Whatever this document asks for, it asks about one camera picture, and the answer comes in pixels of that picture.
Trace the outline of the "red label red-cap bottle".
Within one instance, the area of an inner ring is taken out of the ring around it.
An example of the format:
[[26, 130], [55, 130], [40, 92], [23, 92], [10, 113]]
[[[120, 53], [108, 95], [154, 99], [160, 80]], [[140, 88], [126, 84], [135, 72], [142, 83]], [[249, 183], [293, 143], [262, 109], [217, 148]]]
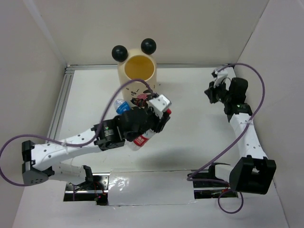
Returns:
[[133, 150], [137, 151], [141, 149], [157, 132], [156, 132], [156, 126], [160, 121], [160, 118], [157, 117], [155, 114], [153, 115], [153, 118], [150, 120], [150, 122], [153, 121], [152, 127], [147, 130], [142, 135], [135, 138], [133, 141], [128, 143], [128, 147]]

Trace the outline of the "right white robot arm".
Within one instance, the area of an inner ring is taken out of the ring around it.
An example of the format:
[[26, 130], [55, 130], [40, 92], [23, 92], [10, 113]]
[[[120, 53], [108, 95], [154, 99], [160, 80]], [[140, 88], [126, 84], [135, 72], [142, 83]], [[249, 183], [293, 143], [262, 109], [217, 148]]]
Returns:
[[223, 181], [229, 183], [233, 191], [265, 195], [271, 185], [276, 163], [267, 158], [257, 137], [250, 105], [246, 104], [248, 82], [233, 78], [226, 87], [226, 76], [216, 77], [205, 90], [213, 104], [224, 104], [224, 113], [236, 136], [240, 159], [235, 166], [213, 163], [207, 175], [208, 183], [218, 186]]

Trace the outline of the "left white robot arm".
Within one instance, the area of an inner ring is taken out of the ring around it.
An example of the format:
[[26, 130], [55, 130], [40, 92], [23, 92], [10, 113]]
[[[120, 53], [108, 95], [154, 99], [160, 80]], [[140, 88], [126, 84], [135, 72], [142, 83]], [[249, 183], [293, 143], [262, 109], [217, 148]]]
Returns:
[[152, 107], [134, 107], [112, 119], [104, 120], [76, 136], [59, 143], [22, 143], [22, 178], [27, 186], [37, 185], [49, 179], [70, 182], [87, 190], [93, 186], [92, 170], [87, 165], [65, 164], [81, 155], [103, 152], [135, 143], [142, 147], [155, 133], [163, 130], [169, 121], [171, 110], [161, 115]]

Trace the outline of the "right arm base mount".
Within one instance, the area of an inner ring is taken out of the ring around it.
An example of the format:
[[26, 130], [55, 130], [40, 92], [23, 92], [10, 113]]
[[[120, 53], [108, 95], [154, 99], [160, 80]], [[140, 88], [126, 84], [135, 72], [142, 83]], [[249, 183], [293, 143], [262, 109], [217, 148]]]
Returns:
[[194, 199], [215, 199], [221, 193], [230, 190], [230, 186], [215, 176], [215, 166], [222, 163], [213, 163], [207, 169], [200, 171], [191, 179]]

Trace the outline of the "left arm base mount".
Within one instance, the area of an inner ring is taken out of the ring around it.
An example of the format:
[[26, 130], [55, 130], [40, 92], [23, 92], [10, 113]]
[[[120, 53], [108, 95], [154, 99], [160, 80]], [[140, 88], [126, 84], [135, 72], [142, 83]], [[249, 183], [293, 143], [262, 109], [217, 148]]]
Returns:
[[94, 173], [93, 182], [86, 187], [74, 186], [67, 183], [63, 197], [64, 202], [91, 201], [99, 206], [108, 205], [110, 173]]

